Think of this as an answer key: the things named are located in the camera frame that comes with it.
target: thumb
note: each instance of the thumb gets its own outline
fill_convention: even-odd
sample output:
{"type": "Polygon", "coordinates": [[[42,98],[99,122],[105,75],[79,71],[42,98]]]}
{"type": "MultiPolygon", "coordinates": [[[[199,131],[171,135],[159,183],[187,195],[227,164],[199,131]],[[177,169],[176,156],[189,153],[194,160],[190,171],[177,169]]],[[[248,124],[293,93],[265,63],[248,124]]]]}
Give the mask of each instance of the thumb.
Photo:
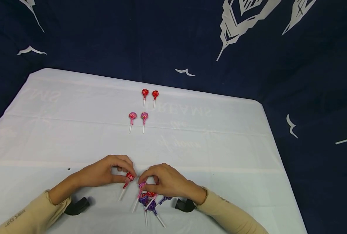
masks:
{"type": "Polygon", "coordinates": [[[130,183],[130,180],[123,175],[112,175],[111,183],[130,183]]]}
{"type": "Polygon", "coordinates": [[[159,194],[160,188],[159,185],[146,184],[142,187],[142,190],[159,194]]]}

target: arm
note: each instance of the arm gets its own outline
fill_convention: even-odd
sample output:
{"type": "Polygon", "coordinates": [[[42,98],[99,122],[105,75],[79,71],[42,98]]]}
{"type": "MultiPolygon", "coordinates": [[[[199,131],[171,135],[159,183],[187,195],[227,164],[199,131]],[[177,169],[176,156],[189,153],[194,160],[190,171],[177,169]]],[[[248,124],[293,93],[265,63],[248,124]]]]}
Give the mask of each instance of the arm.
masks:
{"type": "Polygon", "coordinates": [[[45,233],[71,203],[70,195],[81,187],[130,182],[122,175],[112,175],[111,167],[117,167],[119,171],[129,171],[136,176],[133,163],[126,155],[108,155],[70,175],[51,190],[45,191],[15,216],[0,225],[0,234],[45,233]]]}
{"type": "Polygon", "coordinates": [[[167,197],[186,197],[196,204],[198,210],[213,217],[229,233],[268,234],[247,212],[219,197],[210,190],[187,180],[173,167],[163,163],[146,170],[138,183],[153,176],[158,185],[146,184],[142,189],[167,197]]]}

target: black clip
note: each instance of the black clip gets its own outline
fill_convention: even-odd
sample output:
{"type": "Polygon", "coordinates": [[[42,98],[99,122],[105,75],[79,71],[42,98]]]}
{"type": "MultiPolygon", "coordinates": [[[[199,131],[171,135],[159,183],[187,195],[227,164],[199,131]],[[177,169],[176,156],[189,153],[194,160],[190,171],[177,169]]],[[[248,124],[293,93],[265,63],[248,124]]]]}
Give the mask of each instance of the black clip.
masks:
{"type": "Polygon", "coordinates": [[[68,205],[67,209],[65,209],[64,213],[67,215],[79,215],[84,210],[87,209],[87,207],[90,206],[89,201],[86,197],[83,197],[78,202],[74,203],[73,201],[68,205]]]}
{"type": "Polygon", "coordinates": [[[192,200],[187,199],[186,202],[180,199],[177,200],[175,209],[179,209],[183,212],[192,212],[195,209],[195,205],[192,200]]]}

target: navy blue backdrop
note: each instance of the navy blue backdrop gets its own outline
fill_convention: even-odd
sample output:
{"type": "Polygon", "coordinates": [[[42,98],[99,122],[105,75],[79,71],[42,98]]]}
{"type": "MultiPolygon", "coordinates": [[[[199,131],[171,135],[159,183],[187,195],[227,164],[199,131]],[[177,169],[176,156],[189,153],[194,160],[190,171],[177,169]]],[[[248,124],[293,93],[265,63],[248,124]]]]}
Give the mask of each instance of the navy blue backdrop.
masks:
{"type": "Polygon", "coordinates": [[[347,1],[0,0],[0,116],[44,67],[259,101],[307,231],[347,233],[347,1]]]}

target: white tablecloth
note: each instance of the white tablecloth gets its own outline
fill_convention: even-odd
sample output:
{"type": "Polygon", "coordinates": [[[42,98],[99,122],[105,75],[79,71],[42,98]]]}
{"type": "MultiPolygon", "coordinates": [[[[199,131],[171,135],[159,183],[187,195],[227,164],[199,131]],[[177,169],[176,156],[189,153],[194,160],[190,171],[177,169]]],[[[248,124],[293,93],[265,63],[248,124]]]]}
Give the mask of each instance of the white tablecloth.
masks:
{"type": "MultiPolygon", "coordinates": [[[[247,211],[270,234],[307,233],[258,102],[55,69],[31,74],[0,119],[0,223],[108,154],[128,155],[137,173],[166,162],[247,211]],[[132,111],[149,113],[144,134],[141,118],[128,133],[132,111]]],[[[49,233],[224,232],[197,210],[172,208],[174,199],[158,208],[167,229],[152,214],[146,227],[142,207],[131,213],[136,182],[119,202],[121,187],[80,190],[76,197],[91,197],[92,206],[79,216],[64,214],[49,233]]]]}

